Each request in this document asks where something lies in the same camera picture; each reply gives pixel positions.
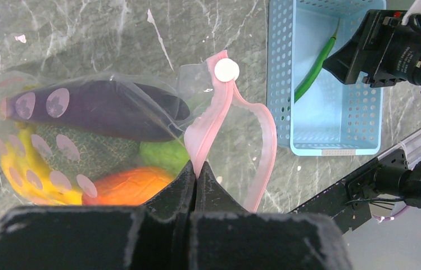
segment green vegetable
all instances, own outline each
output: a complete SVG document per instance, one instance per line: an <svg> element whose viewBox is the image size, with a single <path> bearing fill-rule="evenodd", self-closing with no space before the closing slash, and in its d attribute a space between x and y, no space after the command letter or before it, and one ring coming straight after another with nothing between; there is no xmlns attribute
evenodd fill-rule
<svg viewBox="0 0 421 270"><path fill-rule="evenodd" d="M170 142L142 142L139 154L144 165L157 166L176 177L190 159L179 140Z"/></svg>
<svg viewBox="0 0 421 270"><path fill-rule="evenodd" d="M340 19L338 20L336 31L334 31L334 34L329 38L323 50L319 53L318 58L316 58L316 61L314 62L308 74L296 88L295 102L297 102L306 93L306 91L310 89L311 85L316 80L316 77L318 77L319 73L321 72L321 68L323 68L323 62L326 60L326 58L328 58L328 55L333 49L334 43L336 42L336 35L338 34L339 29L339 21Z"/></svg>

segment white round button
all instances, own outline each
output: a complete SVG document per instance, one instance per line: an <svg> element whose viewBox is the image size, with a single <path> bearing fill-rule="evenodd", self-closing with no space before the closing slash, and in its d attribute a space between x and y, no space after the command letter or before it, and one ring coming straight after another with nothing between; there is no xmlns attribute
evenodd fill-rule
<svg viewBox="0 0 421 270"><path fill-rule="evenodd" d="M240 75L240 67L232 59L224 58L215 65L215 76L223 83L236 80Z"/></svg>

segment blue plastic basket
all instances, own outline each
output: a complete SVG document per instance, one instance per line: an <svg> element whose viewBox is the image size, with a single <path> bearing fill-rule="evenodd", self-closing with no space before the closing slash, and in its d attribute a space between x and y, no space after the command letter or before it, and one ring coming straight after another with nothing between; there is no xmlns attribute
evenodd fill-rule
<svg viewBox="0 0 421 270"><path fill-rule="evenodd" d="M278 145L300 156L373 155L381 147L382 88L343 85L322 70L295 104L296 86L333 35L331 53L359 27L367 10L385 9L385 0L271 0L268 30L267 107Z"/></svg>

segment eggplant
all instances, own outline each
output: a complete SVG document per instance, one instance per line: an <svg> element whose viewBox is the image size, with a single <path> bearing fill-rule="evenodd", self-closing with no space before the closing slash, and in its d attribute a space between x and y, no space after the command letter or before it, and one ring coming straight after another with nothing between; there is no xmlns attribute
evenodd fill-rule
<svg viewBox="0 0 421 270"><path fill-rule="evenodd" d="M93 132L143 142L182 134L175 122L189 117L187 104L157 87L115 80L72 80L6 99L6 119Z"/></svg>

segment tabletop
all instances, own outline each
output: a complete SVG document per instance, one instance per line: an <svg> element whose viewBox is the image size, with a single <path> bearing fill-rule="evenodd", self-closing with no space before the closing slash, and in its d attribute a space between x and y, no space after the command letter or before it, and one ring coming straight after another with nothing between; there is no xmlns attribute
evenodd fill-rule
<svg viewBox="0 0 421 270"><path fill-rule="evenodd" d="M240 67L236 84L242 96L264 104L268 4L267 0L0 0L0 74L19 70L66 79L107 70L175 79L180 66L202 63L227 49ZM149 13L154 21L148 20ZM400 83L385 89L381 150L420 127L420 88ZM302 157L279 147L259 211L288 212L371 158ZM222 185L238 197L242 181L248 180L224 179ZM0 217L26 203L0 169Z"/></svg>

